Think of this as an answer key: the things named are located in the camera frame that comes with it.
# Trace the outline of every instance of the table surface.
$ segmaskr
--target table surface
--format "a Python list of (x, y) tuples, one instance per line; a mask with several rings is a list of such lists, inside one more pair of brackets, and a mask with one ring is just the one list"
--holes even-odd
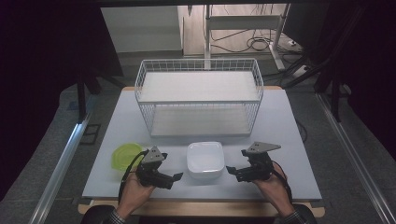
[(249, 166), (241, 149), (248, 148), (253, 142), (279, 144), (282, 148), (269, 152), (269, 155), (288, 174), (294, 200), (309, 202), (321, 199), (288, 97), (283, 90), (264, 91), (262, 105), (249, 137), (183, 138), (151, 138), (137, 106), (134, 91), (122, 91), (82, 196), (109, 200), (117, 198), (123, 172), (111, 168), (112, 152), (122, 144), (136, 142), (144, 147), (158, 146), (161, 152), (168, 153), (167, 159), (159, 168), (160, 172), (167, 175), (184, 173), (172, 189), (155, 189), (151, 200), (262, 200), (253, 184), (237, 182), (235, 176), (227, 174), (225, 169), (217, 179), (192, 178), (187, 168), (186, 149), (190, 143), (202, 141), (221, 142), (226, 165), (237, 168)]

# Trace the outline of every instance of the white container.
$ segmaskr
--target white container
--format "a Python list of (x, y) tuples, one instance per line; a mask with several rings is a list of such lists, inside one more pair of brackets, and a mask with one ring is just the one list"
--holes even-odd
[(192, 143), (187, 149), (187, 166), (193, 178), (216, 178), (224, 169), (224, 153), (219, 142)]

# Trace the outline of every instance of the green lid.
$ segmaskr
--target green lid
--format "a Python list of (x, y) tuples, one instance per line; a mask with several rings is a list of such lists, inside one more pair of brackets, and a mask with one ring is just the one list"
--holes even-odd
[[(134, 157), (142, 151), (142, 147), (136, 143), (128, 143), (117, 148), (111, 157), (111, 168), (125, 171), (131, 164)], [(135, 162), (133, 167), (137, 167), (139, 162), (143, 159), (140, 156)]]

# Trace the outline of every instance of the wire basket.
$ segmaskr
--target wire basket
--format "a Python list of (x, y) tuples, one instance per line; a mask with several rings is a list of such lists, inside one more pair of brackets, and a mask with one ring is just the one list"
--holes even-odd
[(255, 59), (145, 60), (135, 83), (151, 136), (250, 135), (262, 92)]

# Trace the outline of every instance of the human hand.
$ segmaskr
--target human hand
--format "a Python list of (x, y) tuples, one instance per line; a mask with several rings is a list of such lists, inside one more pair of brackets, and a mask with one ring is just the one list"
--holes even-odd
[[(274, 169), (286, 179), (286, 175), (280, 166), (275, 162), (273, 162), (273, 165)], [(287, 217), (294, 212), (294, 207), (289, 201), (289, 195), (277, 176), (272, 174), (267, 180), (254, 180), (252, 182), (282, 217)]]
[(126, 219), (131, 213), (143, 205), (154, 191), (155, 187), (144, 187), (140, 184), (135, 172), (131, 172), (126, 179), (125, 187), (122, 191), (120, 204), (117, 207), (117, 213), (123, 219)]

